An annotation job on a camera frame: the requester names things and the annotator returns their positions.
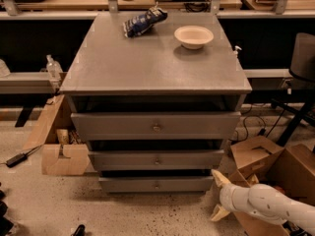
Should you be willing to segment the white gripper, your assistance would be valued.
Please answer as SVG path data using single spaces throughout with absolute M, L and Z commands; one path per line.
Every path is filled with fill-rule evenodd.
M 216 205 L 210 220 L 220 221 L 229 215 L 229 212 L 249 212 L 251 206 L 248 203 L 249 189 L 230 184 L 230 181 L 218 170 L 212 169 L 212 175 L 218 187 L 220 187 L 220 203 Z

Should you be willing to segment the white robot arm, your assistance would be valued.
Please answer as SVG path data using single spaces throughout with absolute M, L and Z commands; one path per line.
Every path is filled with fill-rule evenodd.
M 216 169 L 212 170 L 212 175 L 220 189 L 220 202 L 213 210 L 211 221 L 219 221 L 231 212 L 244 212 L 275 225 L 290 221 L 307 233 L 315 234 L 314 206 L 295 201 L 269 185 L 241 187 Z

